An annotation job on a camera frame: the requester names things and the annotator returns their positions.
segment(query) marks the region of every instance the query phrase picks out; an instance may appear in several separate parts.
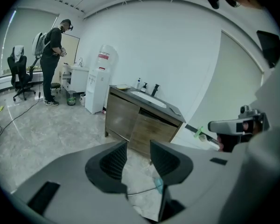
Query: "wooden cabinet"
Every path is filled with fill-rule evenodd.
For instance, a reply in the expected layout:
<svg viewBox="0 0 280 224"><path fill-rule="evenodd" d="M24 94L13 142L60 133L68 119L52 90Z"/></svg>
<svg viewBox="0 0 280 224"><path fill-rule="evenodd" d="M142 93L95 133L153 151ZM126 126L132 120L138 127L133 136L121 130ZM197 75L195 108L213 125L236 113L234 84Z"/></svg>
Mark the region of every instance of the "wooden cabinet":
<svg viewBox="0 0 280 224"><path fill-rule="evenodd" d="M109 94L105 127L130 140L140 107Z"/></svg>
<svg viewBox="0 0 280 224"><path fill-rule="evenodd" d="M171 142L183 124L183 117L176 118L170 110L171 104L166 103L163 110L157 109L150 102L133 97L131 91L136 89L120 91L110 87L105 137L111 134L125 139L129 148L150 157L150 140Z"/></svg>
<svg viewBox="0 0 280 224"><path fill-rule="evenodd" d="M138 114L128 147L150 157L150 140L170 142L176 130L175 126Z"/></svg>

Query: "man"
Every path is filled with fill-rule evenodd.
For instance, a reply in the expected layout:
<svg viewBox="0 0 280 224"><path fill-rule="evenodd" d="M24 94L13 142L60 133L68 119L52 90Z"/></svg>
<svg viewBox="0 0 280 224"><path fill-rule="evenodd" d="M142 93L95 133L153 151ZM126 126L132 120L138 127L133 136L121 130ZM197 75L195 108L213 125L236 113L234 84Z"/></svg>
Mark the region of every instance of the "man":
<svg viewBox="0 0 280 224"><path fill-rule="evenodd" d="M59 58L66 55L65 49L61 46L61 33L70 29L71 22L69 19L63 20L57 28L53 28L47 33L44 43L50 42L43 50L41 57L41 67L43 73L43 94L45 104L48 106L57 106L59 102L54 100L51 95L51 82L55 69L58 65Z"/></svg>

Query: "door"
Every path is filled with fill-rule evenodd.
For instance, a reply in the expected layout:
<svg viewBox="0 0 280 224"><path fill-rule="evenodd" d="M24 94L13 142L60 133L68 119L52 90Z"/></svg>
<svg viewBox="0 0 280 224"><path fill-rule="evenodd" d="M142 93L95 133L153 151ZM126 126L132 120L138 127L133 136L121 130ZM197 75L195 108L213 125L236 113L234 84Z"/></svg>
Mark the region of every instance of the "door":
<svg viewBox="0 0 280 224"><path fill-rule="evenodd" d="M74 65L80 38L62 33L61 46L66 50L66 56L59 59L52 83L60 83L59 72L62 72L63 63Z"/></svg>
<svg viewBox="0 0 280 224"><path fill-rule="evenodd" d="M220 51L210 85L189 125L203 126L203 132L211 137L217 135L208 130L214 120L237 119L240 107L256 100L262 72L247 54L228 35L222 33Z"/></svg>

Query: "window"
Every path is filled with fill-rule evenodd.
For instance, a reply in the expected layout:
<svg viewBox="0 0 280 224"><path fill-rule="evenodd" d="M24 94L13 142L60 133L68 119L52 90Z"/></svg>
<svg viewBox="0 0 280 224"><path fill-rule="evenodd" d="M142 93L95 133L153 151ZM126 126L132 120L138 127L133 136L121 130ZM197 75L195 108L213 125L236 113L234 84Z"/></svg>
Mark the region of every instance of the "window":
<svg viewBox="0 0 280 224"><path fill-rule="evenodd" d="M32 41L39 32L49 32L57 18L56 14L19 8L11 10L0 25L0 77L9 75L10 70L7 58L13 47L24 46L24 55L27 57L27 67L35 60L31 52Z"/></svg>

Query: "black gaming chair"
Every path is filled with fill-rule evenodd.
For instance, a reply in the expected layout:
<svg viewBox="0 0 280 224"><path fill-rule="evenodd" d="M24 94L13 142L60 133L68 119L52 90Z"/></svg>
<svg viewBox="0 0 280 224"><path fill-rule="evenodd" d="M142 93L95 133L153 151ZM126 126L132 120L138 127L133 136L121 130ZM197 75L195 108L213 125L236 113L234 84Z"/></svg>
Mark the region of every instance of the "black gaming chair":
<svg viewBox="0 0 280 224"><path fill-rule="evenodd" d="M17 94L13 97L15 101L15 97L23 93L24 100L27 100L25 97L25 92L33 92L36 94L35 91L31 90L31 86L28 85L28 82L32 80L33 76L33 68L30 68L29 75L26 73L26 62L27 57L24 56L24 48L22 50L21 57L18 62L14 61L14 48L11 56L7 58L7 63L9 69L12 74L11 84L17 90Z"/></svg>

